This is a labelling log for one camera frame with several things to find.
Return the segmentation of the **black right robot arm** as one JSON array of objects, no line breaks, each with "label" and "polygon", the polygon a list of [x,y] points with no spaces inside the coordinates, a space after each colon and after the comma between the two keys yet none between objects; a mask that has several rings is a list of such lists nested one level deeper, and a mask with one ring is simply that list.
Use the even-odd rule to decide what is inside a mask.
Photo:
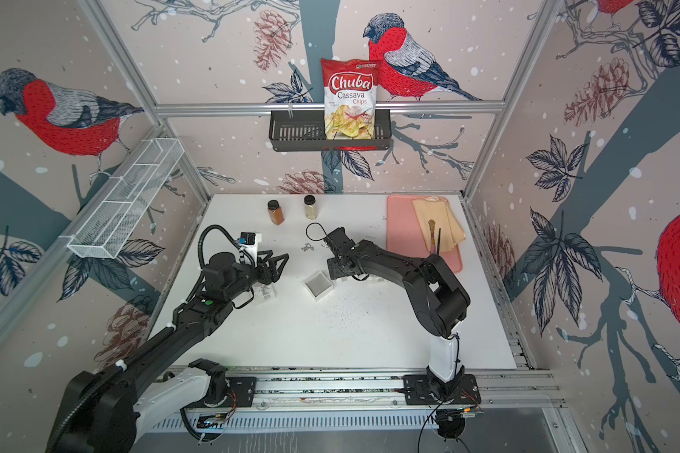
[{"label": "black right robot arm", "polygon": [[454,329],[467,317],[470,296],[445,260],[438,254],[402,256],[368,240],[356,243],[343,228],[322,241],[334,254],[327,260],[332,280],[379,277],[404,288],[417,322],[438,339],[426,367],[430,391],[437,400],[449,400],[460,390],[465,373]]}]

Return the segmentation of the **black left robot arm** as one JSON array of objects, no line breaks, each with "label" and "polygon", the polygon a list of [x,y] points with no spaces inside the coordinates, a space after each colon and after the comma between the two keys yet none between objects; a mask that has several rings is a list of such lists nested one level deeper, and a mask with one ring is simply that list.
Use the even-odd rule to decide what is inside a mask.
[{"label": "black left robot arm", "polygon": [[67,385],[49,435],[48,452],[128,452],[137,440],[168,415],[217,393],[224,369],[199,361],[162,384],[155,381],[178,358],[212,335],[238,310],[236,298],[251,294],[255,284],[281,278],[288,254],[270,250],[250,254],[241,240],[230,238],[232,252],[204,254],[211,225],[200,233],[196,253],[200,274],[170,322],[132,354],[98,373],[81,372]]}]

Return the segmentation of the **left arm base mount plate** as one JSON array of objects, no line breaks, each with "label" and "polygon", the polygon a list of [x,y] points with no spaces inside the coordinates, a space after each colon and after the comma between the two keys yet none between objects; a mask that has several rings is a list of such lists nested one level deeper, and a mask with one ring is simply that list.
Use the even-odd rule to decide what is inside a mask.
[{"label": "left arm base mount plate", "polygon": [[226,377],[219,387],[215,404],[221,408],[250,408],[255,396],[256,377]]}]

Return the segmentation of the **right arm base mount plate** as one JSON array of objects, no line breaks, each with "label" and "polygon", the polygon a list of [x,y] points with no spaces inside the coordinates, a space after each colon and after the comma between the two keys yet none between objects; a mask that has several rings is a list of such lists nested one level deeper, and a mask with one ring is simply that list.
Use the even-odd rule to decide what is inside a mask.
[{"label": "right arm base mount plate", "polygon": [[454,404],[478,406],[481,395],[474,375],[463,374],[449,382],[430,375],[405,375],[402,393],[408,406]]}]

